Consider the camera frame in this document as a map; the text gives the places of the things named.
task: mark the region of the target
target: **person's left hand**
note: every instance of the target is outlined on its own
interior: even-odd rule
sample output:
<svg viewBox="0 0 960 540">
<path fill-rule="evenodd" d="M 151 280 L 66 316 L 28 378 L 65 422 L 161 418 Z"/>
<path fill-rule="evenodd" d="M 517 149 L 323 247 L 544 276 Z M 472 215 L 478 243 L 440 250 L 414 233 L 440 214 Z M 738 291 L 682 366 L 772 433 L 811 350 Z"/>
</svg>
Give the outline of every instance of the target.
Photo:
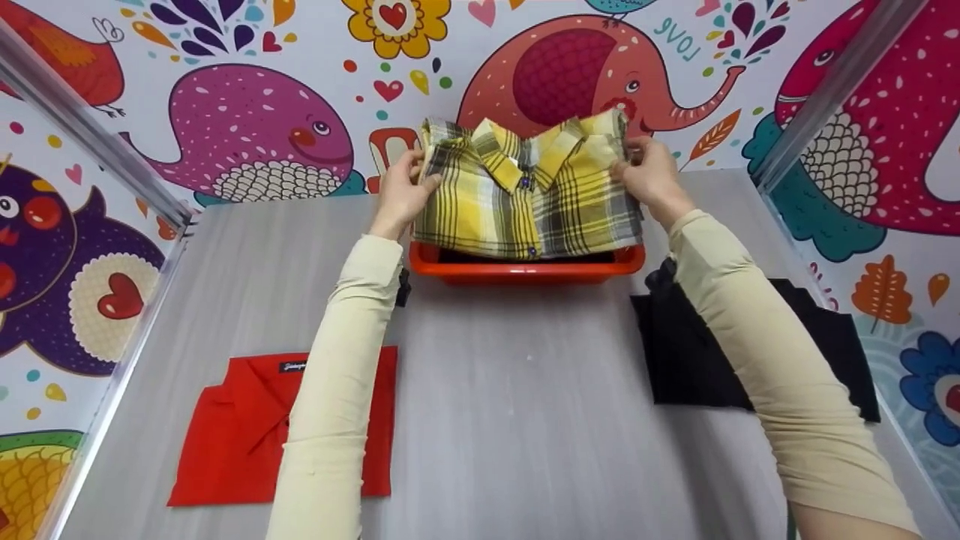
<svg viewBox="0 0 960 540">
<path fill-rule="evenodd" d="M 376 216 L 370 234 L 399 240 L 407 226 L 417 217 L 430 194 L 437 189 L 443 177 L 439 174 L 424 178 L 419 184 L 414 179 L 420 174 L 422 150 L 408 150 L 397 161 L 380 183 Z"/>
</svg>

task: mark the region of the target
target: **folded black shirt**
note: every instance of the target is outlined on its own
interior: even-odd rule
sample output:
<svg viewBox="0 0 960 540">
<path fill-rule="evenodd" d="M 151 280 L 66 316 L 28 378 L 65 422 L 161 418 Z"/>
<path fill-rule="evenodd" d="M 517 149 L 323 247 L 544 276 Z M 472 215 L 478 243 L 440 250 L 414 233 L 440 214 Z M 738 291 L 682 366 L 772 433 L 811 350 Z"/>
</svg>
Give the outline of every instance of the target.
<svg viewBox="0 0 960 540">
<path fill-rule="evenodd" d="M 631 297 L 654 403 L 754 410 L 707 323 L 673 282 L 674 271 L 668 259 L 647 279 L 650 295 Z M 879 422 L 874 380 L 852 316 L 817 306 L 806 289 L 788 280 L 770 283 L 800 318 L 833 375 L 850 389 L 850 401 L 860 408 L 860 417 Z"/>
</svg>

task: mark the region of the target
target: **yellow plaid shirt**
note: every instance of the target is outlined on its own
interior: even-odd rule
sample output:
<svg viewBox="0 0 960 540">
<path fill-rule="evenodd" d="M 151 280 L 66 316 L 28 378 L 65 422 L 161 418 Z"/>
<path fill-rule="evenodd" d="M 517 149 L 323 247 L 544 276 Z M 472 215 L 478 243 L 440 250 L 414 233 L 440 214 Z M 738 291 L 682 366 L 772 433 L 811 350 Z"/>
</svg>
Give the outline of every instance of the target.
<svg viewBox="0 0 960 540">
<path fill-rule="evenodd" d="M 444 181 L 414 239 L 490 258 L 577 257 L 640 243 L 636 200 L 610 178 L 626 118 L 608 110 L 522 139 L 489 119 L 471 131 L 428 118 L 423 175 Z"/>
</svg>

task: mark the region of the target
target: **folded red shirt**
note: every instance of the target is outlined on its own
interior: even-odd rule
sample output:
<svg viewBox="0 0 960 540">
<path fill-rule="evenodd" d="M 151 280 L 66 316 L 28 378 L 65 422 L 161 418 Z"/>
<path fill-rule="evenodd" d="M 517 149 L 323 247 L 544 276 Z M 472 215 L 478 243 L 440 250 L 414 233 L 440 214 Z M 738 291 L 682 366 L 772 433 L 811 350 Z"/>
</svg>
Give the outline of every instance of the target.
<svg viewBox="0 0 960 540">
<path fill-rule="evenodd" d="M 231 358 L 200 394 L 168 506 L 270 503 L 307 353 Z M 390 495 L 396 347 L 380 350 L 363 460 L 364 497 Z"/>
</svg>

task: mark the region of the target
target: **yellow flower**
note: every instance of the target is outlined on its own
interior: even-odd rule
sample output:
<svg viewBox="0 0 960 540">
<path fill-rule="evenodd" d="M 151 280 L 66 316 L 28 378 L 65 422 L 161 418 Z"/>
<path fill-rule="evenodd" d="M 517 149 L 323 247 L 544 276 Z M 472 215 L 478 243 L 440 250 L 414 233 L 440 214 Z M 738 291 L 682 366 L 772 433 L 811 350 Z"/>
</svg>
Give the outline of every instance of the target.
<svg viewBox="0 0 960 540">
<path fill-rule="evenodd" d="M 342 0 L 353 11 L 347 26 L 357 41 L 373 42 L 377 56 L 396 58 L 400 51 L 420 59 L 430 41 L 446 38 L 444 17 L 450 0 Z"/>
</svg>

